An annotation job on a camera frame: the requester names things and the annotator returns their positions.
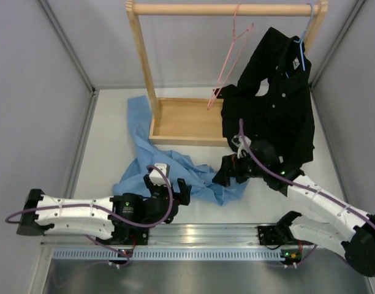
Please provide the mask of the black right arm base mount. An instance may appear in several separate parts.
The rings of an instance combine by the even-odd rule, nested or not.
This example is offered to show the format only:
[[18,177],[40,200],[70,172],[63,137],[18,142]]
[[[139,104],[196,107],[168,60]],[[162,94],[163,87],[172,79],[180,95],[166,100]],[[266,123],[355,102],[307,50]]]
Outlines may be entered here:
[[275,246],[275,249],[283,245],[296,245],[297,239],[290,231],[292,222],[301,217],[301,213],[289,211],[274,225],[260,225],[257,227],[259,243],[263,246]]

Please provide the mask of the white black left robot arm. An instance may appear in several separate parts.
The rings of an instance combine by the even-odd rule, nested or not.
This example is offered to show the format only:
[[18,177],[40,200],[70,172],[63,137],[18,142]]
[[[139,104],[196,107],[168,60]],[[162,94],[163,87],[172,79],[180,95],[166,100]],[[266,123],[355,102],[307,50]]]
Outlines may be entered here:
[[17,234],[88,235],[108,246],[146,246],[151,228],[171,223],[178,208],[190,204],[192,187],[179,178],[179,190],[174,191],[172,186],[159,184],[160,178],[152,173],[143,179],[149,197],[125,193],[76,201],[32,189],[18,221]]

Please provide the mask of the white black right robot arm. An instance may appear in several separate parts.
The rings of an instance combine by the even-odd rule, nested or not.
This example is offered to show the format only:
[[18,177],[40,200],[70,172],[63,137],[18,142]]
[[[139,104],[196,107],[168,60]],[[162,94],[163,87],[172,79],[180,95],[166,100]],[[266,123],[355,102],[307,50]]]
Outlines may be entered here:
[[213,182],[224,187],[261,178],[302,207],[275,225],[259,227],[262,245],[307,242],[328,249],[366,277],[375,277],[375,214],[357,209],[317,185],[297,167],[286,165],[266,140],[235,136],[237,152],[222,158]]

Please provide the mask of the light blue shirt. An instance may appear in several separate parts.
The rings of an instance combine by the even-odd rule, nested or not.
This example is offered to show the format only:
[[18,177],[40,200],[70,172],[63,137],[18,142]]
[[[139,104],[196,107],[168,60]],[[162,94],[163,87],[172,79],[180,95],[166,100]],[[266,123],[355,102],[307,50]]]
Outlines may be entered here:
[[191,197],[220,206],[243,197],[247,183],[238,184],[231,180],[229,187],[212,182],[215,170],[209,165],[194,165],[190,156],[173,150],[162,151],[149,141],[152,114],[146,96],[127,100],[127,126],[133,141],[136,158],[128,166],[120,181],[113,185],[114,195],[136,193],[149,197],[143,177],[147,166],[155,163],[169,165],[168,178],[173,184],[178,178],[185,180],[192,187]]

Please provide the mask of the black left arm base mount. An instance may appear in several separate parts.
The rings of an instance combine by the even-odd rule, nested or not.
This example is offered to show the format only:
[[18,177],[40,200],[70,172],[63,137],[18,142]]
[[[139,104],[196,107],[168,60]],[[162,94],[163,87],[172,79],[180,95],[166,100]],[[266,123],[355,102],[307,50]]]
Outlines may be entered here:
[[148,244],[149,228],[140,227],[120,227],[116,228],[110,239],[96,238],[96,241],[104,245],[139,245],[146,246]]

